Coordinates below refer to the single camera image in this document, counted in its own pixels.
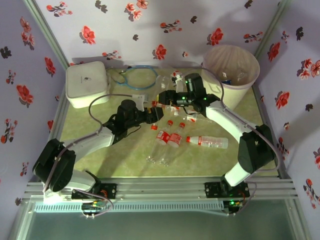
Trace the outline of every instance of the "white box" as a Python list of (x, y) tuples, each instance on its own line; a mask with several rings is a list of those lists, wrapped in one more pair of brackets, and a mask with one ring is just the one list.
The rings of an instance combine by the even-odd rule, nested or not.
[[(96, 98), (108, 94), (109, 89), (110, 79), (101, 61), (70, 66), (65, 72), (65, 95), (76, 109), (88, 107)], [(105, 103), (109, 98), (102, 97), (93, 105)]]

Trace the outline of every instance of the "blue cable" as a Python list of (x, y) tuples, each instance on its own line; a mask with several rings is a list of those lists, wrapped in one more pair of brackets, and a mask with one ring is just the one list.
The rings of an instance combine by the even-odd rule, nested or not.
[(153, 87), (156, 84), (156, 80), (154, 80), (154, 82), (152, 84), (150, 84), (149, 86), (145, 86), (145, 87), (134, 87), (134, 86), (129, 85), (128, 79), (124, 74), (130, 70), (133, 70), (133, 69), (150, 69), (155, 74), (155, 78), (158, 77), (158, 73), (154, 70), (154, 68), (152, 66), (150, 66), (150, 65), (135, 65), (135, 66), (130, 66), (130, 68), (126, 69), (124, 72), (119, 73), (124, 78), (124, 82), (118, 82), (118, 81), (115, 81), (115, 82), (121, 86), (127, 86), (128, 88), (134, 89), (134, 90), (146, 90), (146, 89)]

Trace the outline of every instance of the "floral wallpaper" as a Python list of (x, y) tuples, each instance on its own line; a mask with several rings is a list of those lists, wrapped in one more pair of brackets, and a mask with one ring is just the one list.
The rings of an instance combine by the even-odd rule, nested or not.
[(0, 240), (7, 240), (53, 126), (65, 71), (22, 1), (2, 1), (0, 15)]
[(320, 236), (319, 7), (318, 0), (292, 1), (258, 59), (255, 83), (314, 240)]
[(70, 65), (199, 65), (217, 44), (254, 53), (279, 0), (35, 0)]

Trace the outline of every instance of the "trash bin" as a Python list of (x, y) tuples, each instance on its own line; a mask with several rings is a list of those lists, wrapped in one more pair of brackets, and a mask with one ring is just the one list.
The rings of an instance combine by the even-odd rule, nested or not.
[[(213, 71), (223, 84), (223, 102), (234, 109), (254, 84), (260, 73), (257, 59), (247, 50), (233, 45), (216, 45), (204, 56), (203, 67)], [(218, 80), (202, 70), (203, 85), (207, 94), (221, 98)]]

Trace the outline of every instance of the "plastic bottle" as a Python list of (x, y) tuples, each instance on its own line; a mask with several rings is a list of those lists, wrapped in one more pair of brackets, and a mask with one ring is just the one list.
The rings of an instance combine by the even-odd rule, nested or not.
[(174, 122), (169, 120), (166, 123), (166, 126), (158, 132), (157, 136), (155, 137), (152, 150), (146, 158), (148, 162), (156, 163), (157, 159), (161, 158), (164, 154), (165, 145), (170, 138), (170, 128), (172, 124), (174, 124)]
[[(158, 103), (158, 95), (159, 93), (168, 90), (168, 86), (169, 86), (169, 78), (166, 76), (157, 76), (155, 79), (155, 84), (154, 84), (154, 92), (153, 95), (151, 97), (151, 105), (152, 107), (158, 107), (158, 108), (165, 108), (166, 106)], [(158, 123), (155, 122), (151, 125), (151, 129), (153, 130), (157, 130), (158, 129)]]
[(160, 164), (164, 164), (166, 167), (172, 162), (175, 157), (175, 153), (177, 152), (177, 148), (180, 146), (182, 141), (182, 132), (185, 128), (185, 124), (181, 122), (179, 127), (171, 134), (167, 144), (166, 149), (161, 157)]
[(198, 144), (209, 148), (228, 148), (228, 138), (214, 137), (214, 136), (187, 136), (186, 142), (191, 144)]
[(196, 121), (200, 121), (200, 122), (206, 122), (206, 123), (212, 123), (212, 120), (210, 120), (209, 118), (198, 118), (199, 114), (194, 111), (194, 110), (187, 110), (186, 111), (188, 114), (186, 114), (184, 111), (174, 111), (173, 115), (174, 116), (180, 116), (183, 118), (183, 120), (187, 120), (189, 122), (193, 122), (195, 123)]

